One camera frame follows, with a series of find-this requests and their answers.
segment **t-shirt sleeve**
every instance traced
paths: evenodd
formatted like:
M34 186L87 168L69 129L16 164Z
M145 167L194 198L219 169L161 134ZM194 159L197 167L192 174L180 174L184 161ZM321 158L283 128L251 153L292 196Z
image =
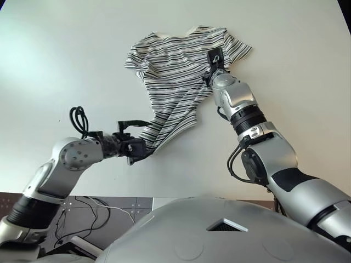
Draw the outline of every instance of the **t-shirt sleeve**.
M224 50L229 57L230 64L245 58L251 49L250 45L236 39L226 29L224 30Z
M148 69L144 58L139 54L136 47L132 47L129 51L124 67L131 68L138 72L145 72Z

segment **gray floor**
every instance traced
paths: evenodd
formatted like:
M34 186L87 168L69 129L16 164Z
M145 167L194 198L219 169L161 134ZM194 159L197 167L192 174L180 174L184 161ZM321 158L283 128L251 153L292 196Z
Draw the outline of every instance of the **gray floor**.
M106 202L111 207L122 208L123 210L130 213L135 221L140 220L144 215L149 213L152 208L152 198L136 198L136 197L97 197ZM84 197L77 197L78 200L82 200L90 204L96 212L98 219L94 224L94 227L100 226L107 218L107 209L100 207L92 202L90 199ZM56 217L53 220L52 227L49 235L42 247L46 251L50 251L54 248L54 244L57 241L55 237L56 224L60 215L65 210L65 214L61 217L58 223L58 237L62 237L68 233L73 233L83 229L90 228L95 217L92 210L86 204L75 200L73 196L70 196L67 202L64 203L62 208L58 211ZM130 219L128 214L118 210L111 209L111 217L108 223L101 229L93 230L92 233L85 238L88 242L96 245L101 249L105 249L114 240L118 239L123 235L131 226L133 221ZM76 234L80 237L85 237L89 234L89 231ZM74 235L63 238L64 243L67 242Z

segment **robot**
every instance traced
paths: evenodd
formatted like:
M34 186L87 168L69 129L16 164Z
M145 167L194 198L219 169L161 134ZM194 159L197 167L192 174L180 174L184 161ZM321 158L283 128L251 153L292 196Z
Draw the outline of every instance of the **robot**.
M273 193L283 215L221 198L178 199L143 217L96 263L351 262L351 197L297 168L294 149L266 120L249 86L224 69L220 48L210 50L207 60L211 69L203 80L239 142L227 161L230 175ZM74 111L76 121L79 116L86 119L78 107L72 109L71 120ZM60 204L92 164L113 156L126 156L133 164L149 155L142 139L123 132L129 125L148 123L119 122L119 131L106 135L88 132L87 122L78 122L82 138L66 138L54 146L51 159L0 222L0 262L5 262L4 255L15 260L38 253ZM248 179L233 171L242 151ZM94 261L62 254L34 262Z

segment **vent grille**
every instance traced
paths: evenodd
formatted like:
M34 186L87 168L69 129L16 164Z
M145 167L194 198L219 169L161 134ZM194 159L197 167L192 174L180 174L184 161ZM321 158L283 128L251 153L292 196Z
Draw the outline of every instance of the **vent grille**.
M213 228L209 229L209 231L241 231L232 227L224 222L220 223L219 225L214 226Z

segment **white wire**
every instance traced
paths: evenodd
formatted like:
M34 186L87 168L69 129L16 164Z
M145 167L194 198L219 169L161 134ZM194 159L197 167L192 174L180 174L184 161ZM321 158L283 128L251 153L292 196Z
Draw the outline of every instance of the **white wire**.
M91 201L93 201L96 205L100 206L100 207L106 207L106 208L112 208L112 209L118 209L119 211L122 211L126 214L129 215L130 219L133 221L133 224L135 224L135 220L132 218L130 212L128 211L125 211L123 210L122 208L119 208L119 207L108 207L107 205L102 205L102 204L99 204L98 202L96 202L94 199L92 199L90 196L87 196Z

